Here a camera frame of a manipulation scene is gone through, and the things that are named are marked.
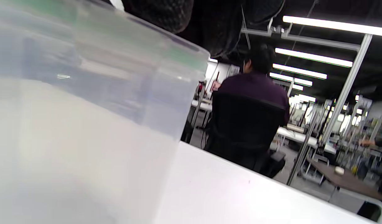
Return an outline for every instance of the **fluorescent light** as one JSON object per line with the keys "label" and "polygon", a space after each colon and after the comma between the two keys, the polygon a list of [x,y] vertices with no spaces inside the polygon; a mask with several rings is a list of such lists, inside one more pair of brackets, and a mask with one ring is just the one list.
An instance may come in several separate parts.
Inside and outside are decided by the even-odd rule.
{"label": "fluorescent light", "polygon": [[332,106],[332,107],[330,107],[330,106],[326,106],[325,109],[327,109],[327,110],[331,110],[331,111],[335,111],[335,107],[334,107],[334,106]]}
{"label": "fluorescent light", "polygon": [[293,84],[293,85],[292,85],[292,88],[294,88],[294,89],[296,89],[296,90],[303,91],[303,86],[298,86],[298,85]]}
{"label": "fluorescent light", "polygon": [[357,33],[374,34],[374,35],[382,36],[381,27],[365,26],[365,25],[359,25],[359,24],[348,24],[348,23],[341,23],[341,22],[334,22],[334,21],[327,21],[327,20],[315,20],[315,19],[293,17],[293,16],[284,16],[282,20],[287,23],[325,27],[325,28],[331,28],[331,29],[337,29],[337,30],[346,30],[346,31],[353,31]]}
{"label": "fluorescent light", "polygon": [[309,101],[315,102],[315,98],[314,97],[306,96],[306,95],[302,95],[302,94],[299,94],[299,99],[303,100],[305,102],[309,102]]}
{"label": "fluorescent light", "polygon": [[301,58],[306,58],[314,61],[320,61],[320,62],[325,62],[328,64],[332,65],[340,65],[340,66],[345,66],[345,67],[351,67],[353,66],[353,62],[351,61],[345,61],[345,60],[340,60],[336,58],[330,58],[330,57],[324,57],[324,56],[319,56],[319,55],[312,55],[312,54],[307,54],[303,52],[298,52],[298,51],[290,51],[290,50],[285,50],[281,48],[275,48],[275,52],[279,54],[284,54],[284,55],[289,55],[293,57],[301,57]]}
{"label": "fluorescent light", "polygon": [[298,74],[302,74],[302,75],[307,75],[307,76],[311,76],[311,77],[315,77],[315,78],[326,79],[325,74],[318,73],[318,72],[312,72],[312,71],[308,71],[308,70],[303,70],[300,68],[293,68],[293,67],[289,67],[289,66],[285,66],[285,65],[278,65],[278,64],[273,64],[273,68],[284,70],[284,71],[290,71],[290,72],[294,72],[294,73],[298,73]]}
{"label": "fluorescent light", "polygon": [[[293,77],[286,76],[286,75],[280,75],[280,74],[276,74],[276,73],[272,73],[272,72],[270,72],[270,76],[272,78],[281,79],[283,81],[292,82],[292,80],[293,80]],[[305,86],[312,86],[313,85],[312,81],[307,81],[307,80],[300,79],[300,78],[295,78],[295,83],[302,84],[302,85],[305,85]]]}

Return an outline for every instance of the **chair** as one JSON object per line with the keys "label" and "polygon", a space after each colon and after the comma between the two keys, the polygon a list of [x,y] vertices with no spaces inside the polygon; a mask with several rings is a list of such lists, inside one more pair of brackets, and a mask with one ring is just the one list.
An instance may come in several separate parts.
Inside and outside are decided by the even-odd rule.
{"label": "chair", "polygon": [[215,92],[209,139],[204,150],[266,176],[282,167],[270,167],[278,155],[269,152],[285,109],[270,102]]}

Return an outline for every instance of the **white desk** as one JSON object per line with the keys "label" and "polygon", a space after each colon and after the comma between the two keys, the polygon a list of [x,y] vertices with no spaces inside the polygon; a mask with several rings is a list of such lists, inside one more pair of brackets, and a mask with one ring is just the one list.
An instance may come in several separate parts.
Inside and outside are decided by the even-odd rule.
{"label": "white desk", "polygon": [[181,142],[154,224],[179,223],[373,222]]}
{"label": "white desk", "polygon": [[[278,128],[277,134],[285,136],[285,138],[291,139],[291,140],[293,140],[295,142],[299,142],[299,143],[304,142],[305,137],[306,137],[305,134],[302,134],[299,132],[294,132],[294,131],[288,130],[286,128],[283,128],[283,127]],[[317,148],[317,139],[310,137],[309,141],[308,141],[308,145],[312,146],[313,148]],[[330,146],[329,144],[325,145],[324,151],[332,153],[332,154],[336,154],[336,149],[333,148],[332,146]]]}
{"label": "white desk", "polygon": [[[197,100],[192,100],[191,105],[196,107],[198,105],[198,101]],[[212,111],[212,105],[204,103],[204,102],[201,102],[201,107],[200,108],[202,110],[206,111],[206,112],[211,112]]]}

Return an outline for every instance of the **brown table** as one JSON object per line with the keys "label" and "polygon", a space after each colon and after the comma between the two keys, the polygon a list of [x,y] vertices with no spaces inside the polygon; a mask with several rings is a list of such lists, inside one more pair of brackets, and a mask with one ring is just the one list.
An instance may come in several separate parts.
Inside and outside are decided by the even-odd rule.
{"label": "brown table", "polygon": [[381,210],[378,223],[382,223],[382,195],[377,190],[366,185],[362,180],[359,180],[357,177],[355,177],[354,174],[349,170],[345,170],[344,174],[340,176],[335,173],[334,166],[328,166],[324,163],[316,162],[311,158],[306,158],[306,160],[313,167],[315,167],[318,172],[320,172],[324,177],[326,177],[326,179],[329,182],[331,182],[335,186],[333,193],[335,193],[337,190],[344,189],[346,190],[344,192],[351,195],[352,197],[356,197],[366,202],[377,205]]}
{"label": "brown table", "polygon": [[311,160],[311,158],[306,159],[313,167],[315,167],[326,179],[331,182],[335,187],[350,190],[355,193],[362,194],[374,198],[376,200],[382,201],[382,195],[372,187],[366,185],[363,181],[359,180],[354,176],[349,170],[345,170],[342,176],[335,173],[334,166],[327,166],[326,164],[319,163]]}

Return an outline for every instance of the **person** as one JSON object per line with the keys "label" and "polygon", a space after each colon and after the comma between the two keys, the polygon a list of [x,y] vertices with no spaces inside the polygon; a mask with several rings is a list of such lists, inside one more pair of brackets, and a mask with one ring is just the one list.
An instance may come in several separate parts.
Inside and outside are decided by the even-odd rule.
{"label": "person", "polygon": [[[362,140],[359,143],[362,146],[382,147],[382,139],[376,140],[376,141]],[[358,167],[358,171],[357,171],[357,176],[359,176],[361,179],[363,179],[366,176],[366,173],[368,172],[369,167],[370,167],[369,164],[370,164],[369,160],[360,162],[359,167]],[[377,171],[377,173],[381,173],[381,177],[382,177],[382,158],[380,159],[380,166],[379,166],[379,170]],[[380,193],[382,193],[382,180],[379,184],[378,191]]]}
{"label": "person", "polygon": [[285,116],[281,125],[286,126],[290,108],[288,95],[268,77],[274,60],[275,51],[269,45],[261,44],[249,50],[244,60],[243,73],[226,78],[217,91],[248,96],[284,108]]}

